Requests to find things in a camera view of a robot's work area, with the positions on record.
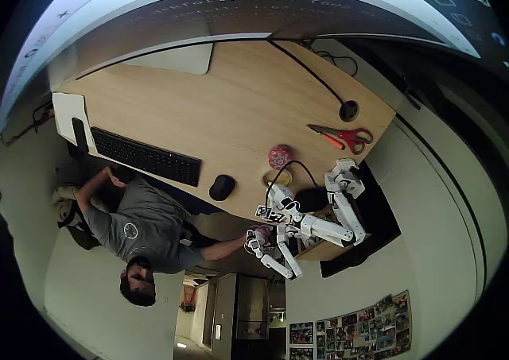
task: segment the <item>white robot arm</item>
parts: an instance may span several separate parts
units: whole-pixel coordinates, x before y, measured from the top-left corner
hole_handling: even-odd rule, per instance
[[[256,215],[277,223],[277,244],[283,257],[291,269],[279,264],[270,255],[263,253],[265,238],[255,231],[247,232],[247,246],[256,254],[264,266],[272,268],[284,277],[291,279],[302,275],[301,268],[288,250],[288,238],[300,238],[307,241],[317,236],[338,246],[360,244],[366,233],[350,205],[346,193],[357,198],[364,185],[352,171],[356,168],[353,160],[338,160],[331,172],[325,173],[324,182],[328,193],[328,201],[332,205],[334,215],[340,224],[324,221],[299,211],[299,203],[293,200],[293,193],[286,187],[272,184],[268,195],[268,207],[259,206]]]

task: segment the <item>scissors handle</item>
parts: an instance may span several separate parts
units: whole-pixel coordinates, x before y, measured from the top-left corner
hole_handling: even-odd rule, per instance
[[[352,131],[338,131],[337,137],[346,141],[354,155],[359,155],[366,148],[366,144],[373,142],[373,135],[365,128]]]

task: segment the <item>man's hand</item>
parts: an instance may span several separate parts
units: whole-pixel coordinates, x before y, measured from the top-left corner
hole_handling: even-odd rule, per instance
[[[113,172],[111,171],[111,167],[105,167],[103,171],[107,173],[108,177],[110,177],[110,180],[115,187],[125,188],[127,186],[127,184],[124,184],[122,181],[118,179],[118,177],[116,177],[113,174]]]
[[[269,240],[270,236],[272,235],[272,232],[270,231],[270,227],[267,225],[253,226],[251,229],[259,232],[265,238],[266,242]]]

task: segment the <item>backpack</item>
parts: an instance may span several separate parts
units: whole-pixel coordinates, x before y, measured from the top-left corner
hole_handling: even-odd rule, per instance
[[[80,187],[74,184],[62,184],[52,194],[53,210],[59,228],[66,227],[75,242],[85,250],[100,246],[90,227],[85,222],[77,196]],[[91,204],[100,211],[108,212],[106,205],[97,197],[91,198]]]

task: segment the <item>photo collage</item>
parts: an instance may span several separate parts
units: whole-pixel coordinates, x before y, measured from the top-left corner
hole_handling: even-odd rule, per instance
[[[317,359],[379,360],[410,349],[408,291],[374,306],[317,322]]]
[[[290,344],[313,344],[313,322],[290,324]]]
[[[313,348],[290,348],[289,360],[314,360]]]

